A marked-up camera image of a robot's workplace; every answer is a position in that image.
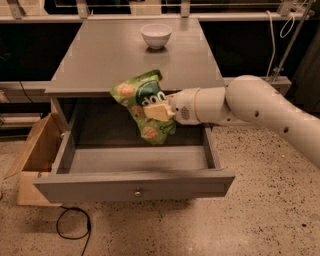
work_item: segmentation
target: drawer handle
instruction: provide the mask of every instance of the drawer handle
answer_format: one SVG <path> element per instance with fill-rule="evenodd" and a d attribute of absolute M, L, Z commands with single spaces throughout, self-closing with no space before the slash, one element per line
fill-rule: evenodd
<path fill-rule="evenodd" d="M 136 191 L 134 192 L 135 197 L 142 197 L 142 192 L 140 191 L 140 188 L 136 188 Z"/>

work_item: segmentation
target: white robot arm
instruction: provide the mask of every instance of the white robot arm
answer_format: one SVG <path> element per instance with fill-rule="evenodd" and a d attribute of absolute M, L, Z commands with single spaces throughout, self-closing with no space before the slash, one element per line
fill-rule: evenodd
<path fill-rule="evenodd" d="M 250 122 L 267 127 L 320 170 L 320 120 L 292 105 L 258 77 L 240 76 L 226 88 L 186 89 L 169 102 L 181 124 Z"/>

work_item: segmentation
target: gray drawer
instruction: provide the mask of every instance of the gray drawer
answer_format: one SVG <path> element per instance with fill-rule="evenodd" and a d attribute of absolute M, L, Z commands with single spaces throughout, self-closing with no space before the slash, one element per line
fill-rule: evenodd
<path fill-rule="evenodd" d="M 234 179 L 219 166 L 207 124 L 178 125 L 164 145 L 152 146 L 110 97 L 81 98 L 67 109 L 68 131 L 51 174 L 35 180 L 50 202 L 224 196 Z"/>

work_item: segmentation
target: small bowl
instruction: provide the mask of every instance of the small bowl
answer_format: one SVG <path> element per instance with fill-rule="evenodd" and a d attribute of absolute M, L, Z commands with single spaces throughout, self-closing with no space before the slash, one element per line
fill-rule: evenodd
<path fill-rule="evenodd" d="M 161 49 L 169 41 L 172 29 L 165 24 L 149 24 L 141 28 L 141 34 L 151 49 Z"/>

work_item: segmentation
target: green snack bag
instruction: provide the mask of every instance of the green snack bag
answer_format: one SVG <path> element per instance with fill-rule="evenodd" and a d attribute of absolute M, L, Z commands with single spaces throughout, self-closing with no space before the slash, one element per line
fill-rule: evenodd
<path fill-rule="evenodd" d="M 167 122 L 148 119 L 143 106 L 166 100 L 165 94 L 159 87 L 162 75 L 159 70 L 152 70 L 143 75 L 128 79 L 113 87 L 112 97 L 125 106 L 136 121 L 140 135 L 151 144 L 163 144 L 168 134 L 173 135 L 176 123 L 173 118 Z"/>

